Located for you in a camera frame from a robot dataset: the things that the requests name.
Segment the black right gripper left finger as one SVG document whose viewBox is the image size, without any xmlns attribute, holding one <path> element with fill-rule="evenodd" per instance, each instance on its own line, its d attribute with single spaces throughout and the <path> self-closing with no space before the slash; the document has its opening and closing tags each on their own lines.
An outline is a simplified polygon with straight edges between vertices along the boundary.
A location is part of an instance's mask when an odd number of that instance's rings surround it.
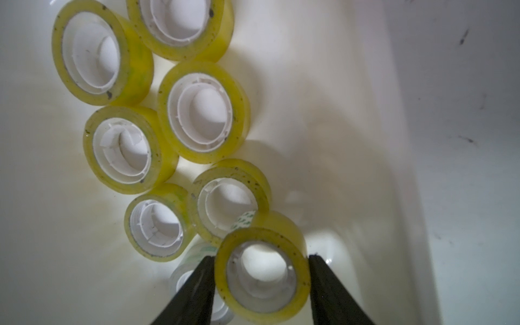
<svg viewBox="0 0 520 325">
<path fill-rule="evenodd" d="M 214 269 L 215 257 L 204 257 L 152 324 L 210 324 L 215 294 Z"/>
</svg>

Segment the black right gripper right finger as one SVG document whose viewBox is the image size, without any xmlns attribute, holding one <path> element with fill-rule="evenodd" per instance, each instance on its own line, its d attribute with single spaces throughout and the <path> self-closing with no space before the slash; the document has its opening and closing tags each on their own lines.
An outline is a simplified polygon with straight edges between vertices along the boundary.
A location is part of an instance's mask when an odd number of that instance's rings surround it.
<svg viewBox="0 0 520 325">
<path fill-rule="evenodd" d="M 311 310 L 314 324 L 374 325 L 325 260 L 308 258 L 311 276 Z"/>
</svg>

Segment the clear grey tape roll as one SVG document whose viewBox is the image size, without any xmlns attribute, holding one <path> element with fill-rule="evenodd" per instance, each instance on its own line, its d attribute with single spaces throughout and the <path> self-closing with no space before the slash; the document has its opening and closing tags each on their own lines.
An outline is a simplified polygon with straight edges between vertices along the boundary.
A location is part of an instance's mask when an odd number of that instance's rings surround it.
<svg viewBox="0 0 520 325">
<path fill-rule="evenodd" d="M 216 253 L 217 247 L 202 241 L 196 242 L 194 246 L 189 248 L 169 279 L 171 295 L 175 296 L 180 291 L 204 257 L 215 256 Z M 215 289 L 211 324 L 229 324 L 233 318 L 234 313 L 220 297 L 217 289 Z"/>
</svg>

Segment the yellow transparent tape roll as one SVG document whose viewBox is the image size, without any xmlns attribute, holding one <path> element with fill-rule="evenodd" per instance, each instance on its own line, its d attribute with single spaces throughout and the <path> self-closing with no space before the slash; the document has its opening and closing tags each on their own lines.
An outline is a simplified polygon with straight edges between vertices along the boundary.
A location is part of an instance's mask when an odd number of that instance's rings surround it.
<svg viewBox="0 0 520 325">
<path fill-rule="evenodd" d="M 144 44 L 156 55 L 180 62 L 217 62 L 234 32 L 231 1 L 127 1 L 127 14 Z"/>
<path fill-rule="evenodd" d="M 237 151 L 251 124 L 251 106 L 241 84 L 208 61 L 175 65 L 159 85 L 157 112 L 173 150 L 199 164 Z"/>
<path fill-rule="evenodd" d="M 157 112 L 142 106 L 105 106 L 87 120 L 83 149 L 95 176 L 122 194 L 166 182 L 179 156 L 161 131 Z"/>
<path fill-rule="evenodd" d="M 188 191 L 181 186 L 162 184 L 134 199 L 123 222 L 131 246 L 152 261 L 177 259 L 196 234 L 187 198 Z"/>
<path fill-rule="evenodd" d="M 272 191 L 252 163 L 229 158 L 202 172 L 189 189 L 188 216 L 196 232 L 219 246 L 244 213 L 268 211 Z"/>
<path fill-rule="evenodd" d="M 150 90 L 152 52 L 130 21 L 99 1 L 69 1 L 62 7 L 51 52 L 64 86 L 87 104 L 137 104 Z"/>
</svg>

